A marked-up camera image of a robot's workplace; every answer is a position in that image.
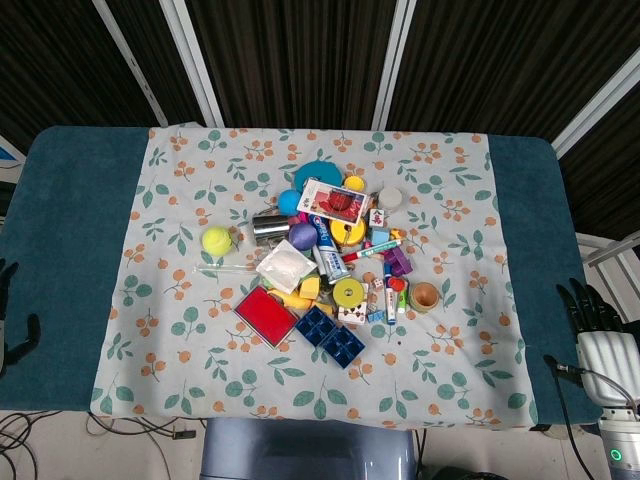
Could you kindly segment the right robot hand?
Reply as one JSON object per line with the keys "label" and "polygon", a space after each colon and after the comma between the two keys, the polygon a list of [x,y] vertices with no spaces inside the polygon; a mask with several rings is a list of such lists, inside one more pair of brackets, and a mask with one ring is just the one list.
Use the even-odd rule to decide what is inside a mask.
{"label": "right robot hand", "polygon": [[569,280],[556,290],[574,334],[577,363],[560,362],[551,355],[544,361],[551,373],[580,383],[587,397],[603,409],[624,409],[639,420],[639,346],[624,330],[620,315],[589,284]]}

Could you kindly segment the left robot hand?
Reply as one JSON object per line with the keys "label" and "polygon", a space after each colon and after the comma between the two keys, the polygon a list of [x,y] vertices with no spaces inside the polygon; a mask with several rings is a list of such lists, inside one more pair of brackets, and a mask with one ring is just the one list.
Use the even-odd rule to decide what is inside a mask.
{"label": "left robot hand", "polygon": [[41,339],[41,323],[39,316],[30,313],[26,319],[26,338],[19,344],[10,348],[5,341],[6,311],[9,300],[9,287],[13,275],[18,270],[19,264],[14,262],[6,264],[1,259],[1,377],[6,375],[7,369],[19,363],[21,359],[36,349]]}

